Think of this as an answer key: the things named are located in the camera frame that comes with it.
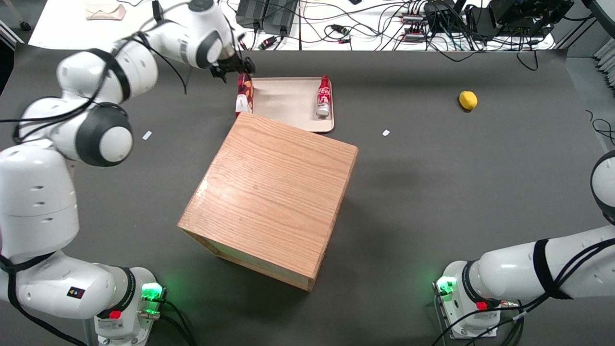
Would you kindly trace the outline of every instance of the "logo sticker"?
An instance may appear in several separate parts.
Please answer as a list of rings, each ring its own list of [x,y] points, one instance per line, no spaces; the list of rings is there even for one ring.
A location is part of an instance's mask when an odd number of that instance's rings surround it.
[[[81,298],[83,298],[83,293],[85,293],[85,289],[81,289],[81,288],[77,288],[77,287],[71,287],[68,290],[68,293],[66,293],[66,296],[72,297],[72,298],[81,299]]]

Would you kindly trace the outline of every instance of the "white envelope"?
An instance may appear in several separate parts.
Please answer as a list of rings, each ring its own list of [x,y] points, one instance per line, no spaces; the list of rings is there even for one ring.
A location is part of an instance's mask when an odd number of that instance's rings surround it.
[[[126,14],[123,5],[115,4],[84,4],[87,20],[122,20]]]

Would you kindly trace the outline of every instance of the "red button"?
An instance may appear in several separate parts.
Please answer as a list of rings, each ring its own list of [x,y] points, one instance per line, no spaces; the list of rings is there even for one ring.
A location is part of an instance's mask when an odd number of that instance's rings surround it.
[[[120,316],[122,316],[122,312],[119,310],[113,310],[109,312],[109,318],[111,318],[112,320],[117,320]]]
[[[476,308],[479,310],[487,310],[487,303],[485,302],[477,302]]]

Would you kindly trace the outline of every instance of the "dark gray table surface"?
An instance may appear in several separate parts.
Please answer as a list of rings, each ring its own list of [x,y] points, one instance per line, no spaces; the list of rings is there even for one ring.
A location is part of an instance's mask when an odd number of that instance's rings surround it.
[[[68,54],[21,46],[1,116],[59,95],[55,67]],[[448,263],[606,223],[589,188],[602,151],[563,52],[540,52],[537,72],[507,53],[462,63],[425,52],[251,56],[259,77],[328,74],[336,115],[328,136],[359,147],[311,293],[218,259],[175,226],[232,126],[233,76],[224,85],[194,70],[185,96],[159,64],[157,86],[123,105],[136,137],[130,158],[75,174],[81,232],[65,252],[152,270],[201,345],[429,346],[439,334],[431,282]],[[478,95],[471,113],[456,101],[463,90]],[[2,148],[10,130],[0,127]],[[548,301],[527,316],[521,345],[609,344],[614,310],[612,298]],[[80,321],[43,316],[83,339]],[[3,346],[67,345],[6,303],[0,326]],[[160,322],[150,345],[184,342]]]

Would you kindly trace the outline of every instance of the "white desk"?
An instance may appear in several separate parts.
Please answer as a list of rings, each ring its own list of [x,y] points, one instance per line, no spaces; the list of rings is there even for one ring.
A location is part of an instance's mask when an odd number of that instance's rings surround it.
[[[127,0],[137,4],[138,0]],[[169,9],[175,5],[186,3],[186,0],[160,0],[164,9]],[[48,49],[88,49],[92,47],[103,48],[119,38],[129,36],[146,23],[145,29],[155,24],[152,19],[151,0],[145,0],[140,5],[132,7],[123,4],[126,15],[122,20],[86,20],[84,4],[120,4],[115,0],[47,0],[47,4],[42,11],[41,17],[36,24],[34,32],[28,44]],[[249,46],[252,44],[254,34],[246,31],[235,21],[235,12],[239,0],[230,0],[227,5],[224,0],[220,2],[222,12],[231,22],[235,29],[236,36],[245,33],[243,42]],[[187,5],[183,4],[164,12],[164,18],[175,20],[181,23],[188,11]],[[291,36],[299,36],[299,21],[295,18],[295,25],[291,30]],[[256,46],[263,40],[272,35],[264,32],[259,33],[256,38]],[[295,43],[286,44],[283,42],[278,50],[293,49],[297,50]]]
[[[483,7],[485,7],[489,0],[468,0],[467,4],[480,6],[481,1],[484,2]],[[130,2],[136,4],[138,0],[130,0]],[[162,7],[165,9],[183,2],[185,2],[185,0],[160,0]],[[41,18],[28,44],[49,49],[88,49],[91,47],[106,47],[110,42],[126,37],[137,31],[144,23],[147,23],[144,29],[154,24],[150,0],[143,1],[137,7],[124,4],[126,15],[121,21],[86,20],[84,3],[118,4],[115,0],[47,0]],[[320,37],[324,37],[324,30],[327,25],[339,24],[352,26],[357,23],[347,15],[344,15],[339,9],[326,6],[325,3],[335,4],[346,12],[381,5],[374,9],[351,15],[355,20],[367,24],[376,30],[384,28],[386,26],[385,23],[388,23],[387,18],[395,13],[399,5],[403,4],[402,1],[390,0],[364,0],[358,5],[353,5],[348,0],[302,0],[299,7],[301,9],[301,15],[304,17],[301,19],[301,39],[304,41],[303,50],[351,49],[350,44],[339,44],[337,42],[321,41],[309,43],[311,41],[318,41]],[[237,9],[238,5],[239,0],[220,1],[220,7],[234,27],[236,36],[245,34],[242,41],[246,46],[250,47],[254,39],[254,34],[252,30],[242,28],[236,23],[234,10]],[[391,6],[391,8],[382,16],[380,24],[381,29],[378,29],[378,20],[382,11],[384,11],[387,6]],[[184,18],[187,10],[187,5],[183,4],[172,10],[165,11],[164,17],[181,23],[181,19]],[[299,21],[299,17],[295,16],[295,24],[291,30],[290,38],[285,38],[277,48],[278,50],[299,49]],[[388,37],[397,37],[403,33],[404,27],[408,27],[408,25],[402,25],[398,18],[394,18],[384,34]],[[375,50],[379,46],[385,46],[389,40],[389,38],[382,38],[383,43],[381,44],[381,37],[371,38],[362,34],[359,30],[366,34],[371,34],[367,28],[362,26],[358,26],[356,30],[353,30],[351,33],[353,50]],[[260,42],[271,36],[271,34],[260,31],[256,36],[255,49]],[[401,43],[397,47],[397,50],[425,50],[426,48],[428,50],[435,50],[434,46],[439,50],[470,50],[469,43],[465,40],[455,40],[456,44],[453,44],[451,39],[446,35],[438,34],[437,36],[437,38],[430,41],[431,45],[429,47],[427,47],[424,41],[420,41],[417,43]],[[511,39],[508,36],[503,36],[500,39],[508,42],[512,40],[512,43],[517,43],[519,41],[518,38]],[[395,41],[391,41],[384,47],[384,50],[392,50],[396,45],[397,43]],[[548,49],[554,45],[553,37],[549,35],[543,42],[533,46],[533,49]],[[501,42],[489,42],[486,47],[487,50],[508,48],[510,48],[509,45],[502,45]],[[482,45],[476,44],[475,49],[482,49]]]

